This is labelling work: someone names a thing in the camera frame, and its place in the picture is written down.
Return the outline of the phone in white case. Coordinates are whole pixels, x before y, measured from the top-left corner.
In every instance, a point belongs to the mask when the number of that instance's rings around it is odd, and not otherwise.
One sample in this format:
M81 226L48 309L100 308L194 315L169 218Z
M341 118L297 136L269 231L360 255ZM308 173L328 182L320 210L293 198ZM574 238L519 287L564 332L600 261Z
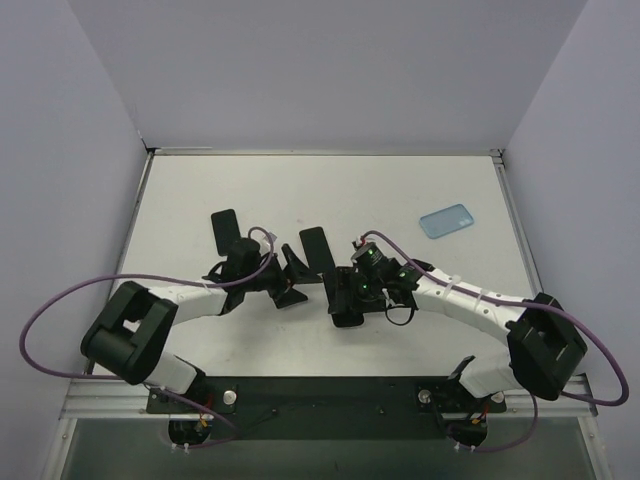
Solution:
M335 269L334 258L321 226L301 230L299 237L308 266L313 273L324 275Z

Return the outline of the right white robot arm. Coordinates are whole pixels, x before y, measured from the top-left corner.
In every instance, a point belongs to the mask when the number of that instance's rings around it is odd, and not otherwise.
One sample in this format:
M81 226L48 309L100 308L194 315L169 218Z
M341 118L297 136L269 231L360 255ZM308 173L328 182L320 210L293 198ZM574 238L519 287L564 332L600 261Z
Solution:
M489 356L472 354L451 374L454 390L474 398L524 389L544 400L558 399L587 352L559 303L504 296L462 281L417 259L405 264L373 242L356 247L348 266L320 268L338 328L360 326L368 313L393 308L435 313L486 334L503 346Z

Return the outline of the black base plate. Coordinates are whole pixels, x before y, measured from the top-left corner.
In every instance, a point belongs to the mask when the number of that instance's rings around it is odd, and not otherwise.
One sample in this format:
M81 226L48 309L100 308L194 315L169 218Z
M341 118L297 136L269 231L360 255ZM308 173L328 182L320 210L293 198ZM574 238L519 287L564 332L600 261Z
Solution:
M503 413L444 376L206 377L188 398L220 414L243 440L427 440L446 416Z

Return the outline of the aluminium table frame rail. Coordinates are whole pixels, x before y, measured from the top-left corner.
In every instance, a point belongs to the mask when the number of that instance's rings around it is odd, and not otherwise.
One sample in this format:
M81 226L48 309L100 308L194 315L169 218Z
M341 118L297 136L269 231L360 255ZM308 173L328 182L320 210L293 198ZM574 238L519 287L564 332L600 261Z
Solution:
M299 232L321 226L337 264L352 242L375 231L395 247L463 281L501 294L541 289L532 255L495 151L382 154L340 150L222 152L161 149L147 162L118 265L146 285L197 280L218 261L210 215L236 211L242 229L261 226L301 249ZM430 239L419 219L455 204L474 224ZM324 289L279 310L251 294L233 313L175 326L168 350L215 376L444 375L466 356L502 351L494 338L438 314L405 327L381 314L358 328L334 327Z

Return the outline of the black smartphone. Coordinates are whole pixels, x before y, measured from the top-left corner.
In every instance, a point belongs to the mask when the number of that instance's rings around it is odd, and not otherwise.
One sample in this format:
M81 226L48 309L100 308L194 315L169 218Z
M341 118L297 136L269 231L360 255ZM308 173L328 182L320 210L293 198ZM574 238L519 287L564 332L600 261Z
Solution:
M214 212L210 215L217 253L221 257L229 254L234 243L241 238L234 209Z

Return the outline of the light blue phone case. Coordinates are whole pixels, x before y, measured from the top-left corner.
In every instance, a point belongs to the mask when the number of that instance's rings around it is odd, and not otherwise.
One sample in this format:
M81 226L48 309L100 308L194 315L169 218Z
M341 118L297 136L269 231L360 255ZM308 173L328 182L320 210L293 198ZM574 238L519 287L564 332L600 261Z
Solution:
M419 219L419 226L430 239L439 239L474 224L474 218L462 204L429 213Z

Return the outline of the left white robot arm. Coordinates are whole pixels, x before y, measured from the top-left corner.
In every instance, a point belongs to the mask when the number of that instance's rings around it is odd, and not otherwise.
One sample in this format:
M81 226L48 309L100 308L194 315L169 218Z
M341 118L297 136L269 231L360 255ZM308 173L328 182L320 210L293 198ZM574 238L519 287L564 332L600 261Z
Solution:
M165 350L171 328L227 315L252 292L267 293L278 309L291 307L308 300L297 284L322 281L289 245L282 246L284 266L276 253L262 249L256 240L236 240L226 259L194 286L121 284L84 335L81 353L131 385L169 390L170 400L183 411L196 410L205 398L205 373Z

